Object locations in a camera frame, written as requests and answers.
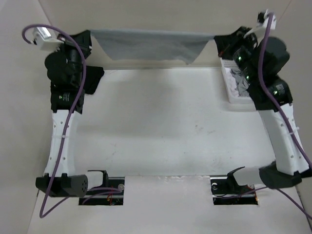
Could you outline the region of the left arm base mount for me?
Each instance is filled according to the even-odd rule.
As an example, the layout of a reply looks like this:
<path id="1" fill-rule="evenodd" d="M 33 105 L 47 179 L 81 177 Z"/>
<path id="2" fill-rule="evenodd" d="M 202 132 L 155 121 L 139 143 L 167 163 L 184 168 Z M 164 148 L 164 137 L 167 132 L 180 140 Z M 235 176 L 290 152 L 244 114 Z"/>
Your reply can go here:
<path id="1" fill-rule="evenodd" d="M 78 200 L 79 206 L 121 206 L 124 202 L 125 177 L 110 177 L 106 185 L 90 189 Z"/>

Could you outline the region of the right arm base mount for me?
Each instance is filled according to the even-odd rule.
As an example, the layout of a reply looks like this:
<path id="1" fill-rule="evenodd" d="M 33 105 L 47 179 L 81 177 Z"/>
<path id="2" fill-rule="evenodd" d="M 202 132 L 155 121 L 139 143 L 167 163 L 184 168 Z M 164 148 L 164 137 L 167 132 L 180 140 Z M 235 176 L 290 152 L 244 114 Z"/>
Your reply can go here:
<path id="1" fill-rule="evenodd" d="M 254 184 L 236 185 L 224 176 L 211 177 L 210 183 L 214 205 L 258 205 L 256 192 L 243 195 L 254 190 Z"/>

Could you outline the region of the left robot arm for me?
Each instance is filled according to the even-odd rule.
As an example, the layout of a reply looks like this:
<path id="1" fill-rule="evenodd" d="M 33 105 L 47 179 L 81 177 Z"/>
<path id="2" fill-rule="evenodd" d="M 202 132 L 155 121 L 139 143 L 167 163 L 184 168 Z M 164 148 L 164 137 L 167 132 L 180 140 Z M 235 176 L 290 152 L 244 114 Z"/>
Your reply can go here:
<path id="1" fill-rule="evenodd" d="M 35 185 L 50 197 L 83 197 L 92 177 L 96 178 L 92 187 L 98 194 L 109 190 L 109 181 L 101 177 L 102 173 L 78 175 L 75 172 L 75 136 L 84 96 L 95 93 L 105 72 L 102 67 L 83 66 L 83 59 L 87 59 L 92 50 L 90 31 L 71 38 L 59 34 L 60 45 L 44 62 L 51 82 L 53 133 L 44 175 L 36 178 Z"/>

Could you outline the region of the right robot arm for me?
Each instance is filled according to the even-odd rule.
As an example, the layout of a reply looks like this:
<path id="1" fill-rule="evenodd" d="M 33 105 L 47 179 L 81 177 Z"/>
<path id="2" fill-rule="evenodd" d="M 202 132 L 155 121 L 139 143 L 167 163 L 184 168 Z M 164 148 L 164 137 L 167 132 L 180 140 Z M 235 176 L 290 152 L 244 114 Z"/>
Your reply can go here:
<path id="1" fill-rule="evenodd" d="M 247 92 L 267 131 L 275 159 L 266 166 L 230 171 L 226 187 L 232 193 L 247 184 L 290 188 L 312 176 L 312 163 L 304 153 L 294 121 L 290 88 L 278 75 L 290 54 L 281 39 L 267 36 L 259 42 L 247 30 L 240 27 L 232 34 L 215 36 L 214 41 L 218 56 L 234 61 L 247 80 Z"/>

